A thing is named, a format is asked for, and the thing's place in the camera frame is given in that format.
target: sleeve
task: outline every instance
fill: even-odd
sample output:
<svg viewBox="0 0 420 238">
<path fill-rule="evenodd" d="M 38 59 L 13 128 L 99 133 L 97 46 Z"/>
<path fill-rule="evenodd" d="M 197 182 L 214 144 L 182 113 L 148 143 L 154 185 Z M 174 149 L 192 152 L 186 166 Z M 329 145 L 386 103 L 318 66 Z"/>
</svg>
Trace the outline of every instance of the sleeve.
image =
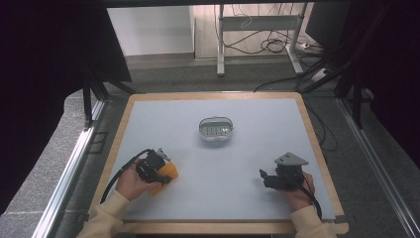
<svg viewBox="0 0 420 238">
<path fill-rule="evenodd" d="M 102 204 L 93 208 L 89 220 L 84 224 L 77 237 L 104 238 L 116 235 L 123 225 L 121 218 L 129 204 L 130 201 L 126 197 L 113 190 Z"/>
<path fill-rule="evenodd" d="M 313 206 L 307 206 L 291 213 L 296 228 L 295 238 L 337 237 L 328 223 L 322 223 Z"/>
</svg>

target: wooden frame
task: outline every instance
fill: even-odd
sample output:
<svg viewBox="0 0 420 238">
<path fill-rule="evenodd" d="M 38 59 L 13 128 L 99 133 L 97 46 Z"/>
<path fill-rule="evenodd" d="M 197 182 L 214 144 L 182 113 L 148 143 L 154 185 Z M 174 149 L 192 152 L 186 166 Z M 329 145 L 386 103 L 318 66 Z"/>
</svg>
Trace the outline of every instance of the wooden frame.
<svg viewBox="0 0 420 238">
<path fill-rule="evenodd" d="M 315 136 L 308 112 L 300 94 L 296 92 L 182 92 L 182 93 L 151 93 L 132 95 L 127 103 L 123 118 L 114 139 L 110 154 L 108 156 L 104 171 L 98 183 L 96 192 L 92 199 L 90 210 L 99 204 L 101 195 L 105 190 L 111 170 L 114 166 L 121 141 L 126 130 L 130 114 L 136 101 L 148 100 L 211 100 L 211 99 L 278 99 L 293 98 L 296 100 L 302 116 L 312 149 L 314 151 L 321 175 L 329 192 L 332 205 L 337 217 L 345 216 L 340 199 L 335 190 L 333 181 L 318 140 Z M 349 231 L 349 224 L 330 223 L 337 234 L 344 234 Z M 294 225 L 291 221 L 279 222 L 124 222 L 121 232 L 142 233 L 142 234 L 287 234 L 294 233 Z"/>
</svg>

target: wall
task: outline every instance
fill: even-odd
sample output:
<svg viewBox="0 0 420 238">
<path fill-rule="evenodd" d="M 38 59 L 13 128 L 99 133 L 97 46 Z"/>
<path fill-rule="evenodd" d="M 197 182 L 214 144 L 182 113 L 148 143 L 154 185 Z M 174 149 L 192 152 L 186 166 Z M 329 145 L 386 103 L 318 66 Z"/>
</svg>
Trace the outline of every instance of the wall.
<svg viewBox="0 0 420 238">
<path fill-rule="evenodd" d="M 113 8 L 108 14 L 124 56 L 193 52 L 191 7 Z"/>
</svg>

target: yellow object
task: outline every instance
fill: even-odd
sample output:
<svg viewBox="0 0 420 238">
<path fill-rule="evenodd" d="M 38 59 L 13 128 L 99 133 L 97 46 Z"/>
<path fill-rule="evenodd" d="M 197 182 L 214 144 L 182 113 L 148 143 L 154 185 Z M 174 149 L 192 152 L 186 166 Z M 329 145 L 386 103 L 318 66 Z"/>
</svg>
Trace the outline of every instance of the yellow object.
<svg viewBox="0 0 420 238">
<path fill-rule="evenodd" d="M 176 170 L 175 165 L 172 162 L 168 162 L 166 163 L 166 165 L 164 165 L 164 167 L 162 167 L 160 170 L 157 171 L 157 173 L 161 176 L 169 176 L 172 178 L 172 180 L 170 182 L 172 182 L 173 180 L 175 180 L 176 178 L 178 178 L 178 171 Z M 164 189 L 169 183 L 157 187 L 157 188 L 153 188 L 149 190 L 149 193 L 151 195 L 156 195 L 158 194 L 162 189 Z"/>
</svg>

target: hand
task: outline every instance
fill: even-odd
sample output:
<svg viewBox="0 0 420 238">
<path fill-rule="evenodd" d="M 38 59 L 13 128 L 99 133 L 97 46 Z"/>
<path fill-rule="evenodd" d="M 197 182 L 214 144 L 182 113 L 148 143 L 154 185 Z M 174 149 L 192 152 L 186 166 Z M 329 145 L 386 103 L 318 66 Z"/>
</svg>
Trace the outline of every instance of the hand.
<svg viewBox="0 0 420 238">
<path fill-rule="evenodd" d="M 305 187 L 309 192 L 312 191 L 313 193 L 315 193 L 315 186 L 312 176 L 305 172 L 303 172 L 303 176 L 306 179 L 306 181 L 303 182 L 303 187 Z M 293 211 L 297 211 L 301 208 L 312 205 L 312 202 L 309 199 L 309 197 L 300 189 L 297 189 L 295 191 L 281 190 L 281 193 L 283 193 L 284 196 L 287 198 Z"/>
<path fill-rule="evenodd" d="M 118 178 L 115 189 L 129 200 L 139 197 L 145 190 L 160 187 L 158 181 L 146 183 L 142 181 L 136 172 L 136 164 L 131 164 Z"/>
</svg>

